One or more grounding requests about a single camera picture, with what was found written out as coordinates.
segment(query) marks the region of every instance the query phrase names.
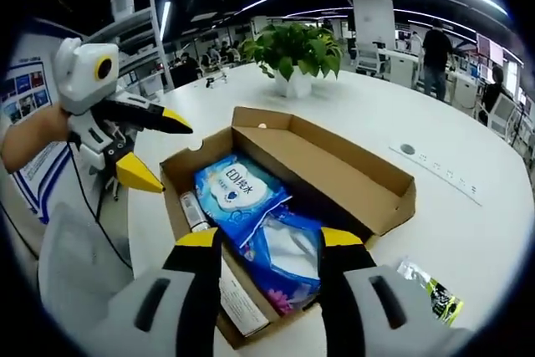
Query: cable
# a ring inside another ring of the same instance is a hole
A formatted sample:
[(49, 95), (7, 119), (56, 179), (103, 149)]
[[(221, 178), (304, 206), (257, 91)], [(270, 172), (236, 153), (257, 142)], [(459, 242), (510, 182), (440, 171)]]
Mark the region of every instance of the cable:
[(3, 206), (3, 204), (0, 202), (0, 207), (2, 208), (2, 211), (6, 217), (8, 217), (9, 222), (11, 223), (11, 226), (13, 226), (13, 229), (15, 229), (15, 232), (17, 232), (20, 239), (23, 241), (24, 246), (30, 251), (30, 253), (33, 255), (33, 257), (36, 260), (39, 260), (39, 255), (30, 247), (24, 236), (21, 234), (21, 232), (18, 230), (18, 228), (15, 226), (15, 223), (13, 222), (13, 219), (9, 216), (8, 211), (6, 211), (6, 208)]
[(119, 257), (120, 261), (131, 270), (132, 266), (129, 263), (127, 263), (125, 261), (125, 259), (120, 255), (119, 251), (117, 251), (117, 248), (115, 248), (115, 245), (113, 244), (113, 242), (111, 241), (110, 237), (108, 236), (108, 233), (106, 233), (106, 231), (104, 230), (104, 228), (100, 224), (99, 218), (93, 212), (93, 209), (91, 208), (91, 205), (89, 204), (89, 201), (88, 201), (87, 197), (85, 196), (84, 186), (82, 186), (82, 179), (80, 178), (80, 173), (78, 171), (78, 167), (76, 166), (76, 161), (74, 160), (73, 150), (71, 149), (70, 144), (67, 144), (67, 146), (69, 147), (70, 158), (73, 161), (74, 171), (76, 172), (76, 178), (78, 179), (78, 184), (80, 186), (80, 190), (82, 191), (82, 196), (84, 197), (85, 205), (87, 205), (87, 207), (89, 209), (89, 212), (91, 212), (91, 215), (93, 216), (94, 222), (97, 224), (97, 226), (99, 227), (99, 229), (102, 232), (102, 234), (104, 234), (104, 237), (106, 237), (106, 240), (110, 244), (111, 248), (114, 250), (115, 255), (117, 255), (117, 257)]

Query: snack package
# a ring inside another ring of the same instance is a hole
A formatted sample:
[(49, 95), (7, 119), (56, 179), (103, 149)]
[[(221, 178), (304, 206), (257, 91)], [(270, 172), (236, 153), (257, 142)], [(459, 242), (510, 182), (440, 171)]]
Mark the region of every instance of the snack package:
[(202, 210), (243, 247), (266, 213), (290, 199), (281, 182), (245, 156), (229, 155), (195, 174)]
[(318, 292), (320, 236), (321, 222), (279, 206), (239, 250), (254, 283), (279, 313), (302, 308)]
[(433, 314), (448, 326), (461, 312), (463, 302), (451, 294), (444, 286), (423, 271), (418, 265), (404, 259), (398, 267), (398, 273), (405, 279), (415, 280), (431, 297)]

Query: green plant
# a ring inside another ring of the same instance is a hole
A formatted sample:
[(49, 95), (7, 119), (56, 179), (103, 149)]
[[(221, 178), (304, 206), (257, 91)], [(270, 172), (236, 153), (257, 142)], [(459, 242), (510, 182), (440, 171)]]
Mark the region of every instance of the green plant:
[(240, 46), (245, 58), (254, 60), (270, 78), (274, 75), (268, 66), (278, 70), (287, 81), (297, 66), (303, 74), (317, 77), (321, 70), (325, 77), (329, 71), (334, 71), (338, 78), (342, 49), (326, 28), (299, 23), (271, 24), (262, 30), (256, 41), (248, 38)]

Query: power outlet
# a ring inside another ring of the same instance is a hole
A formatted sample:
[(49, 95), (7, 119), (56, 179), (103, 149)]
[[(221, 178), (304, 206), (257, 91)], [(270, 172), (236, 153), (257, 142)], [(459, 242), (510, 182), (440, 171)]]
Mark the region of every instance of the power outlet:
[(464, 175), (454, 172), (452, 169), (443, 165), (428, 154), (416, 151), (416, 149), (411, 145), (392, 145), (390, 149), (404, 158), (415, 162), (417, 165), (420, 165), (451, 186), (454, 186), (458, 191), (468, 196), (477, 205), (482, 205), (479, 189), (475, 184), (468, 181)]

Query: small bottle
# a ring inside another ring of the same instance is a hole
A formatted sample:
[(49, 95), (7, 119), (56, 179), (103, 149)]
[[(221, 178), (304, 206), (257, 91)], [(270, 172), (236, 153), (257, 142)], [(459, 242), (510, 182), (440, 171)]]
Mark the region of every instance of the small bottle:
[(182, 209), (186, 215), (186, 220), (192, 232), (200, 232), (210, 228), (204, 212), (199, 205), (195, 194), (191, 191), (185, 192), (180, 196)]

